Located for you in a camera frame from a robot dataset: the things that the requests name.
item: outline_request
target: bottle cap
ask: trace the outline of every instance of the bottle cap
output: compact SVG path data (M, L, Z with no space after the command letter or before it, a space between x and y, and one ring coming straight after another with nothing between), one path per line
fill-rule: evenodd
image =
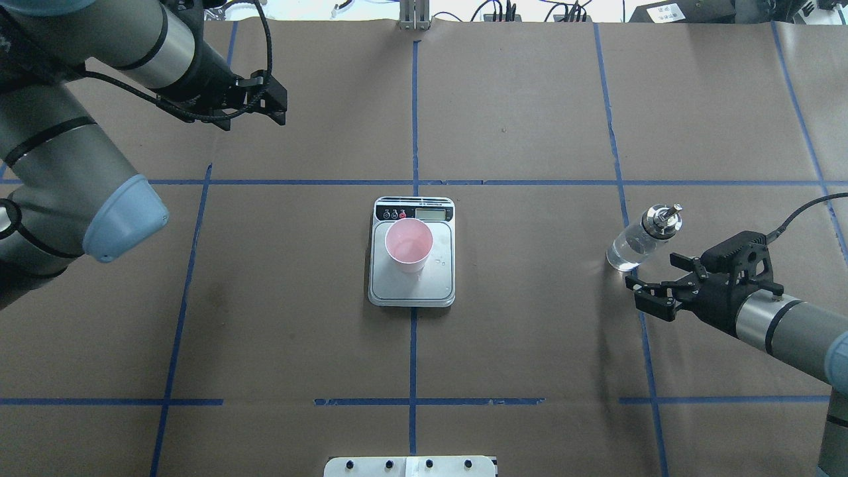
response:
M654 239L668 240L683 226L680 204L657 204L650 207L642 215L642 227Z

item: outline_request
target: white sticker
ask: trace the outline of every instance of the white sticker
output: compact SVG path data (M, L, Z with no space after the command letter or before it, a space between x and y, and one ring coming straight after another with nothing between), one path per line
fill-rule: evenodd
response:
M680 11L680 7L676 3L648 8L647 11L648 15L650 15L650 19L654 20L654 23L668 23L670 21L684 20L686 18L683 16L683 12Z

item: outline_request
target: light blue robot joint cap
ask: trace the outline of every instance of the light blue robot joint cap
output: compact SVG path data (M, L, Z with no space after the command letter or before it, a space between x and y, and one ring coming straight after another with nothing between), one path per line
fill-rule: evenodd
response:
M88 225L82 249L109 263L168 223L168 209L141 174L121 184Z
M828 348L824 356L824 374L835 390L848 395L848 331Z
M52 17L72 14L95 0L0 0L0 6L17 14Z

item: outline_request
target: blue tape line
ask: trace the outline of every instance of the blue tape line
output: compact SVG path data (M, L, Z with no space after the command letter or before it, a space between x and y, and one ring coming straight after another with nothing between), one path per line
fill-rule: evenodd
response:
M162 406L164 399L4 397L0 406ZM223 399L175 399L172 406L223 406Z
M242 185L283 185L283 186L408 186L412 181L403 180L321 180L321 179L214 179L212 185L242 186Z
M342 398L342 399L316 399L315 405L318 407L329 406L409 406L410 400L406 397L399 398L381 398L381 397L363 397L363 398Z
M537 406L543 402L543 397L417 397L415 399L416 406ZM314 403L318 407L409 406L410 400L405 397L365 397L316 399Z
M232 52L236 49L236 33L238 32L238 22L232 23L232 31L230 32L230 47L226 50L226 65L232 66Z
M610 131L610 146L612 147L612 157L615 159L616 168L616 184L618 186L618 201L622 207L622 216L624 217L624 227L629 225L628 205L624 198L624 180L622 177L622 165L618 158L618 142L616 141L616 132L612 129L612 106L610 105L610 90L606 84L606 67L604 67L604 52L600 46L600 28L597 23L594 27L594 46L598 53L598 70L600 71L600 86L604 92L604 109L606 110L606 125Z
M658 397L662 405L673 404L760 404L760 403L818 403L828 402L830 396L692 396ZM623 397L618 400L625 406L651 404L649 397Z
M817 186L816 181L623 181L628 186Z
M543 397L427 397L418 398L419 406L537 406Z
M421 185L427 186L614 186L618 181L605 180L467 180L467 179L447 179L447 180L423 180L419 181Z
M204 184L203 179L150 179L153 185L193 185ZM0 179L0 184L21 184L20 179ZM479 180L479 179L421 179L423 186L616 186L617 180L605 179L518 179L518 180ZM359 180L359 179L212 179L211 185L253 186L409 186L409 180ZM626 187L665 187L665 186L732 186L732 187L810 187L821 186L819 181L719 181L719 180L639 180L624 179ZM824 185L848 187L848 181L824 181Z
M418 399L418 308L410 309L410 455L417 452L416 401Z
M209 181L212 177L212 165L206 168L206 177L204 178L204 188L200 194L200 206L198 208L198 219L194 224L194 237L192 239L192 251L188 256L188 270L186 271L186 282L182 288L182 301L180 303L180 316L176 322L176 333L174 335L174 347L170 353L170 365L168 367L168 381L165 383L165 402L162 405L162 412L159 415L159 430L156 433L156 445L153 448L153 461L150 464L150 477L156 477L159 472L159 457L162 454L162 442L165 439L165 426L168 422L168 407L171 392L174 389L174 376L176 375L176 361L180 354L180 341L182 339L183 325L186 321L186 311L188 310L188 290L192 286L192 275L194 274L194 260L198 253L198 239L200 238L200 229L204 222L204 212L206 211L206 198L209 194Z
M662 477L668 477L668 461L666 459L666 440L662 436L662 422L660 418L660 405L656 397L656 381L654 380L654 363L650 357L650 342L648 341L648 326L644 320L644 313L639 312L639 324L642 327L642 353L644 354L644 369L648 375L648 391L650 392L650 410L654 415L654 433L656 435L656 446L660 452L660 471Z
M412 42L412 195L418 197L418 43Z
M778 34L778 24L772 21L772 35L774 36L774 46L778 50L778 59L780 60L780 70L784 73L784 79L786 80L786 87L789 89L789 97L792 99L792 106L795 108L795 115L798 117L798 124L801 126L801 133L804 136L804 142L806 143L807 151L810 153L810 160L812 160L812 167L816 170L816 177L818 177L818 183L822 188L822 193L824 195L828 195L828 186L824 181L824 174L822 174L822 167L818 162L818 156L816 155L816 149L812 146L812 140L810 139L810 133L806 128L806 121L804 121L804 115L801 113L801 106L798 104L798 97L795 95L795 87L792 85L792 78L789 77L789 69L786 67L786 58L784 58L784 48L780 43L780 35ZM836 238L840 243L840 249L842 250L842 260L845 261L845 264L848 265L848 246L845 245L845 235L842 233L842 227L840 226L839 219L836 218L836 212L834 211L833 204L828 201L828 212L830 213L830 221L834 225L834 230L836 232Z
M152 185L165 186L199 186L204 183L201 179L148 179L148 182Z
M598 24L593 24L594 27L594 44L598 52L598 70L600 71L600 85L604 92L604 106L606 109L606 122L610 130L610 146L612 147L612 156L615 158L616 166L616 181L618 182L618 200L622 207L622 221L624 227L630 224L628 218L627 199L624 195L624 177L622 175L622 165L618 156L618 143L616 134L612 129L612 106L610 104L610 91L606 82L606 68L604 67L604 52L600 43L600 28ZM660 458L660 471L662 477L668 477L668 461L666 459L666 443L662 436L662 422L660 419L660 407L656 402L656 382L654 381L654 365L650 357L650 344L648 341L648 329L644 322L644 315L639 313L639 321L642 326L642 352L644 353L644 367L648 377L648 389L650 391L650 407L654 418L654 434L656 437L656 447Z

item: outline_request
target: black cable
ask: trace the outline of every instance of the black cable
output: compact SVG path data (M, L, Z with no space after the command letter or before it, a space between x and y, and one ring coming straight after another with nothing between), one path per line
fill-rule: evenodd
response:
M801 212L803 212L804 210L807 210L807 209L809 209L810 207L813 207L815 204L820 204L820 203L822 203L822 202L824 202L824 201L831 200L831 199L841 199L841 198L843 198L843 197L848 197L848 192L841 192L841 193L839 193L839 194L830 194L830 195L825 195L824 197L819 197L818 199L811 200L811 201L807 202L806 204L802 205L801 207L798 207L798 209L797 209L795 212L792 212L792 215L790 215L790 216L789 216L789 217L788 217L788 218L784 221L784 223L780 224L780 227L778 227L777 229L775 229L775 230L774 230L774 232L771 232L771 233L769 233L769 234L766 236L766 243L767 243L767 244L772 243L774 240L776 240L776 239L777 239L777 237L780 237L780 236L781 236L784 232L786 232L786 227L788 227L788 226L789 226L789 224L790 224L790 223L791 223L791 222L792 222L792 221L793 221L793 220L794 220L794 219L795 219L798 215L800 215L800 214L801 214Z
M474 21L474 19L477 17L477 14L479 14L479 13L480 13L480 10L482 10L482 9L483 9L483 7L485 7L485 6L486 6L486 3L489 3L489 2L491 2L491 3L497 3L497 4L500 6L500 11L501 11L501 12L503 12L503 11L504 11L504 5L503 5L503 3L501 3L501 2L500 2L500 0L486 0L486 1L485 1L485 2L483 2L483 3L480 3L480 6L479 6L479 7L477 7L477 9L476 9L476 10L474 10L474 15L472 15L472 16L471 16L471 20L468 20L468 21ZM495 17L495 16L497 16L497 14L498 14L498 13L497 13L497 11L495 11L494 13L492 13L492 20L494 20L494 17Z
M568 20L567 21L576 21L576 17L579 15L578 10L580 9L580 3L577 0L574 0L574 5L572 5L572 11L568 12Z
M102 73L97 73L95 71L85 71L82 73L82 76L86 78L94 78L96 80L105 81L111 85L117 86L128 93L134 94L135 96L144 99L149 103L155 104L156 107L158 107L159 109L171 113L175 116L181 117L183 119L214 122L227 121L238 118L238 116L243 115L244 113L252 109L262 99L262 97L265 96L265 91L268 90L268 81L271 78L271 68L274 65L271 54L271 28L268 26L268 19L265 17L265 11L263 11L262 5L259 3L259 0L250 1L256 6L257 11L259 12L259 19L262 21L262 29L265 30L267 69L265 70L264 75L262 75L262 87L259 89L259 92L253 97L253 99L250 100L249 103L245 104L242 108L238 109L234 113L221 116L199 115L191 111L186 111L166 101L162 101L161 99L147 95L144 92L141 92L135 89L134 87L124 83L123 81L113 78L112 76L107 76Z
M437 14L433 15L432 17L433 17L433 18L436 18L436 17L437 17L437 16L439 16L440 14L450 15L450 16L452 16L452 17L456 18L457 20L462 21L462 19L461 19L460 17L458 17L458 16L456 16L456 15L454 15L454 14L450 13L450 12L438 12Z
M550 14L554 13L554 10L556 10L556 8L559 7L559 6L565 7L566 8L566 14L568 14L568 3L557 2L556 5L554 5L553 7L550 8L550 10L548 10L548 14L546 14L544 16L544 20L542 20L542 21L548 21L548 18L550 18Z

